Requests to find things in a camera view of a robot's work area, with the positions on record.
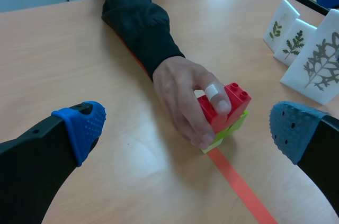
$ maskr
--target stacked lego bricks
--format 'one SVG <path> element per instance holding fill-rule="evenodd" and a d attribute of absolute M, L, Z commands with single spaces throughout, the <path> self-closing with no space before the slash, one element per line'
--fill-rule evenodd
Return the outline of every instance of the stacked lego bricks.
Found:
<path fill-rule="evenodd" d="M 225 91 L 232 105 L 232 109 L 228 115 L 218 114 L 206 95 L 198 98 L 207 121 L 211 124 L 213 131 L 217 135 L 209 148 L 202 150 L 204 153 L 207 153 L 220 145 L 225 137 L 228 137 L 234 131 L 238 130 L 247 117 L 248 113 L 246 108 L 251 101 L 249 94 L 242 90 L 236 83 L 225 86 Z"/>

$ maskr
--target green lego brick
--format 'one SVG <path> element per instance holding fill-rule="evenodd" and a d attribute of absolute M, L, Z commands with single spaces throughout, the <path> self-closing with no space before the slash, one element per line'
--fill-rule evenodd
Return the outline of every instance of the green lego brick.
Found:
<path fill-rule="evenodd" d="M 227 131 L 228 133 L 225 137 L 231 135 L 234 131 L 238 130 L 243 125 L 247 115 L 248 115 L 248 112 L 245 110 L 242 116 L 239 118 L 239 120 L 235 124 L 233 124 L 231 127 L 229 127 Z"/>
<path fill-rule="evenodd" d="M 213 148 L 216 148 L 218 145 L 221 144 L 222 140 L 225 137 L 228 137 L 229 135 L 231 135 L 234 131 L 238 130 L 244 123 L 246 117 L 248 115 L 248 112 L 245 110 L 244 113 L 242 114 L 242 116 L 239 118 L 239 120 L 234 123 L 232 126 L 230 126 L 229 128 L 219 132 L 216 135 L 216 139 L 214 140 L 214 142 L 209 146 L 209 148 L 207 148 L 206 150 L 202 150 L 202 152 L 205 154 L 207 152 L 209 152 L 210 150 L 212 150 Z"/>
<path fill-rule="evenodd" d="M 204 154 L 208 153 L 210 150 L 212 150 L 212 149 L 216 148 L 217 146 L 219 146 L 219 145 L 222 143 L 222 140 L 223 140 L 223 138 L 220 139 L 220 140 L 218 140 L 218 141 L 216 141 L 216 142 L 214 142 L 214 143 L 213 143 L 212 145 L 210 145 L 206 150 L 202 150 L 202 152 L 203 152 Z"/>
<path fill-rule="evenodd" d="M 228 137 L 229 135 L 231 135 L 234 131 L 238 130 L 244 123 L 246 117 L 248 115 L 248 112 L 245 110 L 245 112 L 242 114 L 242 116 L 239 118 L 239 120 L 234 123 L 232 126 L 228 127 L 227 129 L 219 132 L 216 135 L 216 139 L 213 143 L 219 141 L 220 139 L 223 139 L 225 137 Z"/>

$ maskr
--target red tape line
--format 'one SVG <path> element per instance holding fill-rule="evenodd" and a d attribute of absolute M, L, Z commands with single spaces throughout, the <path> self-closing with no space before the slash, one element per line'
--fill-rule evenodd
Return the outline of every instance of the red tape line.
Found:
<path fill-rule="evenodd" d="M 278 224 L 218 148 L 210 150 L 207 154 L 259 224 Z"/>

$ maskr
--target white card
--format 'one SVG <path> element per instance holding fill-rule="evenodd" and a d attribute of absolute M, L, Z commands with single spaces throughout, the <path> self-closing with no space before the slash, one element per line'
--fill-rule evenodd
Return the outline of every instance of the white card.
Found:
<path fill-rule="evenodd" d="M 296 19 L 278 46 L 274 57 L 282 63 L 290 66 L 297 55 L 300 54 L 305 44 L 310 40 L 316 31 L 316 27 L 303 20 Z"/>
<path fill-rule="evenodd" d="M 280 82 L 323 105 L 339 93 L 338 10 L 330 10 Z"/>
<path fill-rule="evenodd" d="M 273 52 L 285 39 L 292 23 L 299 16 L 299 12 L 287 0 L 282 0 L 264 35 L 264 41 Z"/>

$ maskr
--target blue rubber gripper pad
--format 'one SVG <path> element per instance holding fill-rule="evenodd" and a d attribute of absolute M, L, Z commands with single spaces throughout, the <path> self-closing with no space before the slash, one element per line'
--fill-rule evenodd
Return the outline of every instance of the blue rubber gripper pad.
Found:
<path fill-rule="evenodd" d="M 273 106 L 270 114 L 272 138 L 293 164 L 301 160 L 325 115 L 327 113 L 294 102 L 283 101 Z"/>
<path fill-rule="evenodd" d="M 81 114 L 78 110 L 68 107 L 53 111 L 52 115 L 63 119 L 68 139 L 76 158 L 78 167 L 90 153 L 93 142 L 101 135 L 106 120 L 105 108 L 98 102 L 87 101 L 93 105 L 90 114 Z"/>

